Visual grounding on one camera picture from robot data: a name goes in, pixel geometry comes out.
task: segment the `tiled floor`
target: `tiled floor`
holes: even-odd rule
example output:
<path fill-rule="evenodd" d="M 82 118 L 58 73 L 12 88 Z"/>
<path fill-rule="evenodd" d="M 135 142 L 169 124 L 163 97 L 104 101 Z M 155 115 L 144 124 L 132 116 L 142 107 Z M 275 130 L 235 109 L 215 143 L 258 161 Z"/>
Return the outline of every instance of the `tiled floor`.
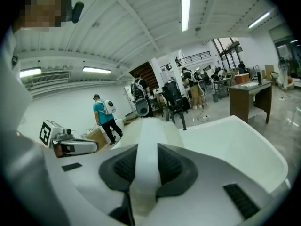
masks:
<path fill-rule="evenodd" d="M 301 90 L 283 92 L 278 87 L 272 90 L 272 108 L 269 123 L 266 114 L 249 120 L 249 124 L 261 133 L 283 155 L 288 164 L 288 179 L 292 183 L 301 162 Z M 230 116 L 230 99 L 225 97 L 217 103 L 207 95 L 207 105 L 202 110 L 189 110 L 184 114 L 186 126 L 194 126 Z M 175 116 L 178 128 L 183 128 L 179 116 Z"/>

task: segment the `ceiling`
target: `ceiling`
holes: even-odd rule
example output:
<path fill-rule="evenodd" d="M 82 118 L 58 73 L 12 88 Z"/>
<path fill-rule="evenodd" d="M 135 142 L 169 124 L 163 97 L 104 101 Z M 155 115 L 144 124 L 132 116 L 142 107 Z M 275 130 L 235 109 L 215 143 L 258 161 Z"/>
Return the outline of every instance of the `ceiling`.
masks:
<path fill-rule="evenodd" d="M 166 49 L 250 36 L 258 26 L 250 30 L 248 25 L 275 8 L 267 0 L 190 0 L 189 27 L 182 32 L 180 0 L 72 0 L 72 4 L 77 1 L 85 4 L 77 24 L 68 22 L 50 32 L 16 33 L 21 69 L 39 66 L 43 73 L 68 72 L 69 83 L 131 80 L 129 71 L 164 55 Z M 85 73 L 83 66 L 112 73 Z"/>

